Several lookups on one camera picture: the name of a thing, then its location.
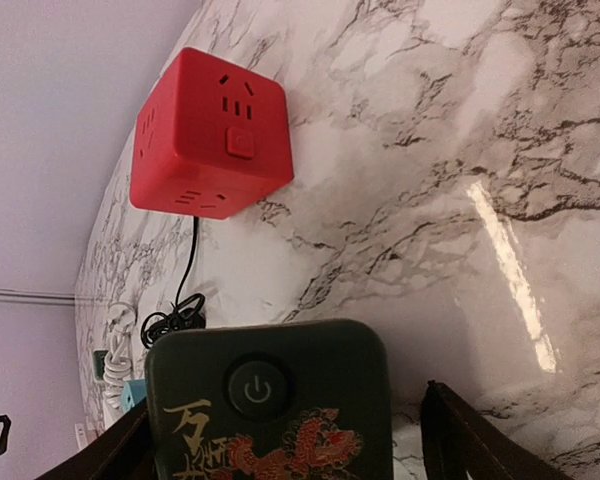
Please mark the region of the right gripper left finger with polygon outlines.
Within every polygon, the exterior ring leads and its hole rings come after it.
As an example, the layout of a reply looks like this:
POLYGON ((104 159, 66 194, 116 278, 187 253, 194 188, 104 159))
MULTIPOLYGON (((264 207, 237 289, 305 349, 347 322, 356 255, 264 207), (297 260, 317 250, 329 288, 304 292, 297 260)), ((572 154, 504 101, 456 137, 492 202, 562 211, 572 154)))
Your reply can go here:
POLYGON ((147 402, 142 400, 79 453, 40 480, 153 478, 153 442, 147 402))

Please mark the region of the white long power strip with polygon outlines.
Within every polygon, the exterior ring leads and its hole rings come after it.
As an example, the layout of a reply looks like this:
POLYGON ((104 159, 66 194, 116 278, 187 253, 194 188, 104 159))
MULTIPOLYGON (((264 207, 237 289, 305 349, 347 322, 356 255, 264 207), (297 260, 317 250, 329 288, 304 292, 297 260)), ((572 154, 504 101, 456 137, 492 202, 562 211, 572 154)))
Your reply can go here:
POLYGON ((95 440, 105 430, 104 358, 105 349, 91 350, 79 365, 81 400, 84 410, 84 427, 89 441, 95 440))

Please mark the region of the dark green cube adapter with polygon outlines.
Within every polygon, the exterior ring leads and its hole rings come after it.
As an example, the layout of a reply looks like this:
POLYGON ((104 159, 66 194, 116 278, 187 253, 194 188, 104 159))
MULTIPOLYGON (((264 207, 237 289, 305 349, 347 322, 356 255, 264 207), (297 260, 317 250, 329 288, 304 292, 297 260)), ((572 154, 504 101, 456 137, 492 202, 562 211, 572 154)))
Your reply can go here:
POLYGON ((390 479, 385 348, 323 320, 187 330, 145 361, 162 479, 390 479))

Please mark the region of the red cube socket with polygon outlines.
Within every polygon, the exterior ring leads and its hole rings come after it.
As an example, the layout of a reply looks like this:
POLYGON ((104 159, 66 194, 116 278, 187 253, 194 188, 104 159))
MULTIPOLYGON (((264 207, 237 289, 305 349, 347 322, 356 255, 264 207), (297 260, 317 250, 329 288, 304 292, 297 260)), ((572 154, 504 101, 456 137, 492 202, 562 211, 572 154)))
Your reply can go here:
POLYGON ((211 54, 182 49, 137 117, 131 204, 223 220, 293 178, 284 89, 211 54))

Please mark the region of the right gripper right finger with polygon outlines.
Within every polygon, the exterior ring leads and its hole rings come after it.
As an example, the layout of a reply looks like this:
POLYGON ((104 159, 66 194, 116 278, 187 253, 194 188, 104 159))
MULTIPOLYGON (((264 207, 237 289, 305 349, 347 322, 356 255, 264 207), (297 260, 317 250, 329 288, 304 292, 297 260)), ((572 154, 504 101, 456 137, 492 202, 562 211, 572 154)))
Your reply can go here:
POLYGON ((429 479, 568 477, 507 438, 442 382, 428 383, 420 427, 429 479))

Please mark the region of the teal power strip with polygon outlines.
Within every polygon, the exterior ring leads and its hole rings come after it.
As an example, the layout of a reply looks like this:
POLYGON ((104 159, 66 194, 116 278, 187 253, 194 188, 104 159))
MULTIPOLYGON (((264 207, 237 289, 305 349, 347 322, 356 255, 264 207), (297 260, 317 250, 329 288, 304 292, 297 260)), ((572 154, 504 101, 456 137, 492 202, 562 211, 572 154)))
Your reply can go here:
POLYGON ((120 396, 120 410, 130 412, 136 405, 146 398, 146 382, 144 379, 128 380, 124 383, 120 396))

